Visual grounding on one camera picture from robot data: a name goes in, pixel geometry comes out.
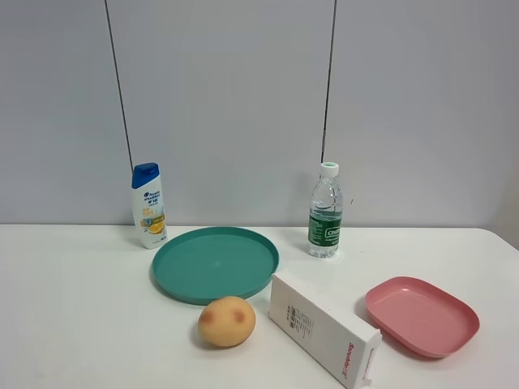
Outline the white rectangular cardboard box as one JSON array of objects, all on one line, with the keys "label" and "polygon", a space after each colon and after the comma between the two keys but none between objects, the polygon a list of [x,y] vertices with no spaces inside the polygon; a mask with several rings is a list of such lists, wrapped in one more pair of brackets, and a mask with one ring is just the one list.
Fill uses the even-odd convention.
[{"label": "white rectangular cardboard box", "polygon": [[380,330],[287,271],[272,275],[268,316],[343,387],[371,386]]}]

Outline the clear water bottle green label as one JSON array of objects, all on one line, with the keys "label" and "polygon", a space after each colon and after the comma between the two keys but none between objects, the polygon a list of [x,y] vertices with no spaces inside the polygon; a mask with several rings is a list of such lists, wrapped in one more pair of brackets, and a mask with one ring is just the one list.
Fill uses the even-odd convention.
[{"label": "clear water bottle green label", "polygon": [[308,252],[316,258],[333,257],[340,240],[343,194],[338,182],[339,164],[323,162],[311,195],[308,223]]}]

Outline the round teal plastic plate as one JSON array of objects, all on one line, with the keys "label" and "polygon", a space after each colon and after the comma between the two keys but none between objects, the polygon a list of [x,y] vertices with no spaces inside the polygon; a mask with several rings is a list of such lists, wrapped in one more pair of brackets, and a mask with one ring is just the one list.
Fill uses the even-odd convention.
[{"label": "round teal plastic plate", "polygon": [[155,254],[155,284],[173,299],[206,306],[223,297],[247,299],[263,290],[279,266],[276,246],[237,227],[208,227],[181,234]]}]

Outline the white blue shampoo bottle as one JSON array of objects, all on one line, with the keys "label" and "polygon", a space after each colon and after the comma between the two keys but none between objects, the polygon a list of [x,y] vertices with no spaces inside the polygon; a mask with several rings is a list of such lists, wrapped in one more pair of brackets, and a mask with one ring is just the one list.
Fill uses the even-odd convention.
[{"label": "white blue shampoo bottle", "polygon": [[157,163],[136,165],[131,180],[132,211],[138,238],[154,249],[167,241],[165,206]]}]

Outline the yellow-orange toy fruit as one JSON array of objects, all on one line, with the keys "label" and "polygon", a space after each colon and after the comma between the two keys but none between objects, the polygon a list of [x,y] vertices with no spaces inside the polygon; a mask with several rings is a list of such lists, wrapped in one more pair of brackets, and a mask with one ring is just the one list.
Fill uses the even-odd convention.
[{"label": "yellow-orange toy fruit", "polygon": [[255,323],[255,311],[246,300],[223,297],[203,309],[197,328],[204,343],[217,348],[232,348],[251,336]]}]

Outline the pink rectangular plastic tray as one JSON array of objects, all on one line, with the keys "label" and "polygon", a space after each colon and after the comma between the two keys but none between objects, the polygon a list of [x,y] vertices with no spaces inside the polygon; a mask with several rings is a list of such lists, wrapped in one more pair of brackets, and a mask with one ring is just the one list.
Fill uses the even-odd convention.
[{"label": "pink rectangular plastic tray", "polygon": [[375,286],[366,294],[365,305],[384,332],[423,357],[454,354],[480,328],[477,314],[463,301],[409,276]]}]

